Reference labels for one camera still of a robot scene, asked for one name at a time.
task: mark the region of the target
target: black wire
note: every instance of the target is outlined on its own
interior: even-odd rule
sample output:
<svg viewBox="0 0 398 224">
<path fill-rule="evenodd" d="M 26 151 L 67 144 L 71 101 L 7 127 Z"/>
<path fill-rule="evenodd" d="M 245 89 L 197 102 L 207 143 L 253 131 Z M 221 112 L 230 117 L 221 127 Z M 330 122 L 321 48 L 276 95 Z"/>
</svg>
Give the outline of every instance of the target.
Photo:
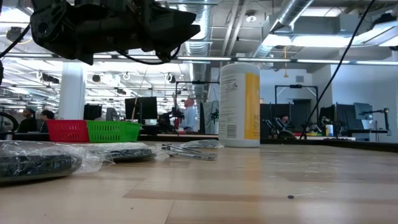
<svg viewBox="0 0 398 224">
<path fill-rule="evenodd" d="M 172 60 L 178 55 L 178 53 L 180 52 L 180 49 L 181 49 L 181 45 L 179 45 L 177 47 L 175 53 L 172 55 Z M 122 50 L 117 50 L 117 53 L 119 53 L 120 55 L 125 56 L 127 59 L 130 59 L 130 60 L 138 62 L 138 63 L 143 63 L 145 65 L 163 65 L 163 64 L 166 63 L 166 62 L 146 62 L 146 61 L 143 61 L 143 60 L 139 60 L 139 59 L 130 57 L 128 54 L 125 54 Z"/>
<path fill-rule="evenodd" d="M 10 46 L 8 46 L 8 48 L 7 48 L 6 50 L 4 50 L 4 51 L 0 54 L 0 58 L 6 56 L 6 54 L 7 54 L 8 52 L 10 52 L 10 51 L 11 51 L 11 50 L 24 38 L 24 36 L 26 35 L 26 33 L 28 33 L 29 29 L 30 29 L 30 23 L 27 25 L 27 27 L 24 29 L 24 31 L 20 34 L 20 36 L 19 36 L 16 40 L 14 40 L 13 43 L 10 44 Z"/>
<path fill-rule="evenodd" d="M 338 70 L 340 69 L 341 64 L 343 63 L 343 60 L 344 60 L 344 58 L 346 57 L 346 54 L 348 53 L 349 48 L 350 48 L 351 45 L 353 44 L 353 41 L 354 41 L 354 38 L 355 38 L 356 33 L 358 32 L 359 28 L 361 27 L 362 22 L 364 21 L 366 15 L 368 14 L 370 8 L 372 7 L 372 5 L 373 5 L 373 3 L 374 3 L 375 1 L 376 1 L 376 0 L 372 0 L 372 1 L 369 3 L 368 7 L 366 8 L 364 14 L 363 14 L 362 17 L 361 17 L 361 20 L 359 21 L 358 25 L 356 26 L 355 31 L 354 31 L 354 33 L 353 33 L 353 36 L 352 36 L 351 39 L 349 40 L 348 46 L 347 46 L 346 50 L 344 51 L 343 55 L 341 56 L 340 62 L 338 63 L 335 72 L 334 72 L 333 75 L 331 76 L 331 78 L 330 78 L 328 84 L 326 85 L 325 89 L 322 91 L 322 93 L 321 93 L 319 99 L 317 99 L 317 103 L 316 103 L 316 105 L 314 106 L 314 108 L 312 109 L 312 112 L 311 112 L 310 116 L 308 117 L 307 122 L 305 123 L 305 127 L 304 127 L 304 129 L 303 129 L 303 131 L 302 131 L 302 133 L 301 133 L 300 139 L 304 136 L 305 130 L 306 130 L 306 128 L 308 127 L 308 125 L 309 125 L 309 123 L 310 123 L 311 117 L 312 117 L 312 115 L 314 114 L 315 110 L 317 109 L 317 107 L 318 107 L 318 105 L 319 105 L 319 102 L 321 101 L 323 95 L 325 94 L 325 92 L 326 92 L 327 89 L 329 88 L 329 86 L 330 86 L 331 82 L 333 81 L 333 79 L 335 79 L 336 74 L 337 74 Z"/>
</svg>

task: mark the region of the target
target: clear plastic wrap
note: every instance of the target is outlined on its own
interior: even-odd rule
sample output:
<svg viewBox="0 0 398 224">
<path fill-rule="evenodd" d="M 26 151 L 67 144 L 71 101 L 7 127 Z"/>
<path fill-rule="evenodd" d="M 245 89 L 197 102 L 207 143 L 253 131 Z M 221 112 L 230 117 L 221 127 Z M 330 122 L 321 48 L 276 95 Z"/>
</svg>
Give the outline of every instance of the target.
<svg viewBox="0 0 398 224">
<path fill-rule="evenodd" d="M 224 147 L 219 141 L 214 139 L 190 141 L 180 145 L 189 149 L 217 149 Z"/>
<path fill-rule="evenodd" d="M 100 149 L 81 144 L 0 141 L 0 182 L 96 172 L 113 164 L 109 154 L 101 153 Z"/>
<path fill-rule="evenodd" d="M 114 162 L 150 159 L 155 157 L 152 151 L 156 148 L 141 142 L 81 144 L 82 146 L 95 147 L 94 154 L 109 154 Z"/>
</svg>

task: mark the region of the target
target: red basket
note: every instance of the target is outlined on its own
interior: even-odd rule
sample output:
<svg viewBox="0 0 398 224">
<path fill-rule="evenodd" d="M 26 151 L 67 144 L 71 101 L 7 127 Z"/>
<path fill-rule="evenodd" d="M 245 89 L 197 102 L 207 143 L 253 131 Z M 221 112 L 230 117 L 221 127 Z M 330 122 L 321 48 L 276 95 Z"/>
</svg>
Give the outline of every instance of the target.
<svg viewBox="0 0 398 224">
<path fill-rule="evenodd" d="M 84 120 L 47 120 L 51 141 L 89 142 L 87 123 Z"/>
</svg>

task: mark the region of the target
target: workbench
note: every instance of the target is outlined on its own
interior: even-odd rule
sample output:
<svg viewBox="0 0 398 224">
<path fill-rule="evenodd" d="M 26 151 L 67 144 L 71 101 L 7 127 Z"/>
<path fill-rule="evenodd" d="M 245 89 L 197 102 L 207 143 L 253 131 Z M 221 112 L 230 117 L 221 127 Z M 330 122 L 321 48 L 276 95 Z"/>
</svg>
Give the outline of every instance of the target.
<svg viewBox="0 0 398 224">
<path fill-rule="evenodd" d="M 397 223 L 396 153 L 271 144 L 208 151 L 216 161 L 161 154 L 0 187 L 0 223 Z"/>
</svg>

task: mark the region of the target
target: green basket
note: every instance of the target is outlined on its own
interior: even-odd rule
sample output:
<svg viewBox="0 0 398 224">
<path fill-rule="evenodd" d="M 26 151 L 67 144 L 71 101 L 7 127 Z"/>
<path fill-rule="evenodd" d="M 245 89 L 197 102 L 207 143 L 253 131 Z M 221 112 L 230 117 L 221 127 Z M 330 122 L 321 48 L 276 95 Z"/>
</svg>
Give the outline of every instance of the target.
<svg viewBox="0 0 398 224">
<path fill-rule="evenodd" d="M 136 142 L 141 124 L 122 121 L 87 121 L 90 142 Z"/>
</svg>

